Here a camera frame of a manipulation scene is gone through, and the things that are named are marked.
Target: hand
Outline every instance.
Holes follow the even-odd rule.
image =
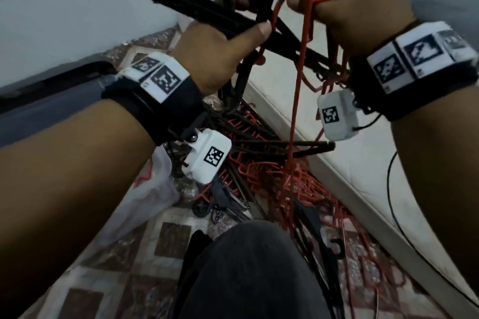
[[[240,8],[244,1],[233,0]],[[236,67],[271,34],[269,22],[258,24],[227,40],[223,33],[207,24],[192,23],[183,33],[171,56],[190,73],[204,96],[215,93],[233,77]]]
[[[287,0],[297,12],[306,0]],[[414,21],[409,0],[332,0],[313,8],[316,20],[331,29],[350,56],[367,56]]]

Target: black and white square marker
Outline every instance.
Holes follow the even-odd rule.
[[[419,66],[444,54],[432,34],[422,37],[403,48],[414,66]]]
[[[160,67],[151,77],[151,80],[164,93],[169,94],[181,82],[180,78],[166,65]]]
[[[336,106],[328,107],[323,109],[324,123],[329,124],[331,122],[338,122],[339,115]]]
[[[381,83],[394,80],[401,74],[406,73],[401,62],[399,61],[399,57],[395,54],[374,65],[373,68]]]
[[[206,154],[205,158],[203,161],[206,161],[207,163],[213,165],[214,167],[217,167],[219,162],[221,161],[221,158],[223,158],[224,153],[215,147],[210,147],[210,150]]]
[[[153,68],[154,66],[159,65],[161,62],[152,58],[152,57],[145,57],[144,59],[138,61],[131,67],[135,70],[146,72],[147,70]]]
[[[443,40],[444,44],[452,50],[459,50],[468,46],[466,41],[452,29],[442,30],[437,34]]]

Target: black cable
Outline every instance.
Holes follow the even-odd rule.
[[[364,129],[367,129],[368,127],[373,126],[373,125],[379,120],[379,118],[380,118],[381,116],[382,116],[382,114],[379,114],[378,116],[376,116],[376,118],[375,118],[373,121],[371,121],[371,122],[368,123],[367,125],[355,127],[355,128],[353,128],[353,131],[364,130]]]
[[[391,194],[390,194],[390,191],[389,191],[389,178],[391,176],[391,169],[392,169],[392,164],[394,162],[394,159],[396,159],[396,157],[398,156],[398,152],[395,152],[391,158],[391,161],[389,162],[389,166],[387,167],[387,177],[386,177],[386,191],[387,191],[387,202],[389,203],[389,208],[391,210],[391,215],[392,215],[392,219],[394,219],[394,223],[396,224],[396,226],[398,227],[399,229],[399,232],[401,232],[401,235],[404,237],[404,239],[407,241],[408,244],[410,244],[410,246],[412,247],[412,249],[414,250],[414,252],[416,252],[417,255],[419,255],[428,265],[430,268],[432,268],[434,270],[434,272],[436,274],[439,274],[444,280],[446,280],[458,293],[460,293],[464,298],[466,298],[473,306],[475,306],[477,309],[479,309],[479,305],[477,305],[469,296],[467,296],[463,291],[459,290],[459,288],[451,281],[449,280],[447,277],[444,276],[443,273],[441,273],[437,268],[435,268],[430,262],[428,259],[426,259],[424,257],[424,255],[422,253],[419,252],[419,250],[416,248],[416,246],[414,246],[414,244],[411,242],[411,240],[408,238],[408,236],[406,236],[406,234],[404,233],[404,231],[402,230],[401,228],[401,225],[399,224],[398,222],[398,219],[396,217],[396,215],[394,214],[394,210],[392,208],[392,202],[391,202]]]

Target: plastic bag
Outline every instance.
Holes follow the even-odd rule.
[[[110,219],[76,259],[72,267],[177,203],[180,195],[170,174],[170,157],[164,147],[157,147],[151,157],[151,162],[146,164]]]

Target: gray pants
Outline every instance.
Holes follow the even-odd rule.
[[[331,318],[305,260],[288,234],[270,222],[233,227],[193,266],[195,273],[186,275],[194,283],[181,305],[181,319]],[[182,290],[180,284],[175,300]]]

